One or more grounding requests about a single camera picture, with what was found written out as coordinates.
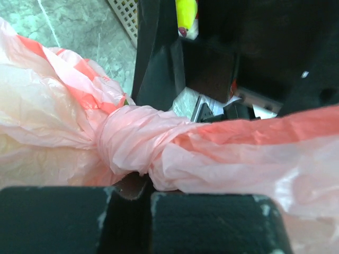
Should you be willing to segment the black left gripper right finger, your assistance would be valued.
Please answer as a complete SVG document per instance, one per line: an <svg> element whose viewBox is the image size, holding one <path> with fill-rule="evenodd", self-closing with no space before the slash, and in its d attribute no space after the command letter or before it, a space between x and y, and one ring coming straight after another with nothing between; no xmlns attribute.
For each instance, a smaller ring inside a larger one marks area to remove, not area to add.
<svg viewBox="0 0 339 254"><path fill-rule="evenodd" d="M155 192L152 253L292 253L282 215L263 195Z"/></svg>

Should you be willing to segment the white plastic fruit basket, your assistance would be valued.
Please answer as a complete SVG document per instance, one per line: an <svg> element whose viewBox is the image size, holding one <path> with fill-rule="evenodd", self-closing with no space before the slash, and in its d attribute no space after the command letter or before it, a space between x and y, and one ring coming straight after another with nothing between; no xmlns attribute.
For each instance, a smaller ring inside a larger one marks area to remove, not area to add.
<svg viewBox="0 0 339 254"><path fill-rule="evenodd" d="M108 0L108 3L128 34L133 46L136 48L138 39L138 1Z"/></svg>

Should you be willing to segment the yellow fake banana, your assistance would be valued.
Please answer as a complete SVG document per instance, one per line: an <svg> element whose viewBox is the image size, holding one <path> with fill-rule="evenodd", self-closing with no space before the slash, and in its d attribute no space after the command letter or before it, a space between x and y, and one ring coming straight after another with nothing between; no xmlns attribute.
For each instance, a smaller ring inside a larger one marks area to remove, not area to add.
<svg viewBox="0 0 339 254"><path fill-rule="evenodd" d="M178 28L189 30L198 12L196 0L176 0L175 5Z"/></svg>

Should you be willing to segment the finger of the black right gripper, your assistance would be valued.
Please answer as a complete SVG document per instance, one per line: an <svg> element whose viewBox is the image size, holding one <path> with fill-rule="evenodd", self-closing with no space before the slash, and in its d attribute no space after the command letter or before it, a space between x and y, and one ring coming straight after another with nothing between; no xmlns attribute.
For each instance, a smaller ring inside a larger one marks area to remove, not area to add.
<svg viewBox="0 0 339 254"><path fill-rule="evenodd" d="M167 111L184 88L175 2L139 1L132 99L137 105Z"/></svg>

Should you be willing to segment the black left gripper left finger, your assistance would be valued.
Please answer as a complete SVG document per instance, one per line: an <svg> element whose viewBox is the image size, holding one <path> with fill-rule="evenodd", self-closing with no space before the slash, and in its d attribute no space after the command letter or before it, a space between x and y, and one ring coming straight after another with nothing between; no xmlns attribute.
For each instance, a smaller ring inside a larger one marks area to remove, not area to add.
<svg viewBox="0 0 339 254"><path fill-rule="evenodd" d="M114 187L1 190L1 253L104 253Z"/></svg>

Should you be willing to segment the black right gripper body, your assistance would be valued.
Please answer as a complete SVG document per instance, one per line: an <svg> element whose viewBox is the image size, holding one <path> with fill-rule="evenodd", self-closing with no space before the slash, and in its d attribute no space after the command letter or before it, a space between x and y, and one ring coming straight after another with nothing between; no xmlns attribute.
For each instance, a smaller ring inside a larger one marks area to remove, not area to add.
<svg viewBox="0 0 339 254"><path fill-rule="evenodd" d="M338 103L338 1L199 1L187 87L284 116Z"/></svg>

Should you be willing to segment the pink plastic bag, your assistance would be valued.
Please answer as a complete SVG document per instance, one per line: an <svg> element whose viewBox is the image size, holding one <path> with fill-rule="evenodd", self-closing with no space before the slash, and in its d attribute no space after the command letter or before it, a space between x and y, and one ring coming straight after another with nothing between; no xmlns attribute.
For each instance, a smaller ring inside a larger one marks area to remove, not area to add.
<svg viewBox="0 0 339 254"><path fill-rule="evenodd" d="M160 191L266 195L295 253L338 253L338 106L193 123L1 20L1 186L108 186L133 171Z"/></svg>

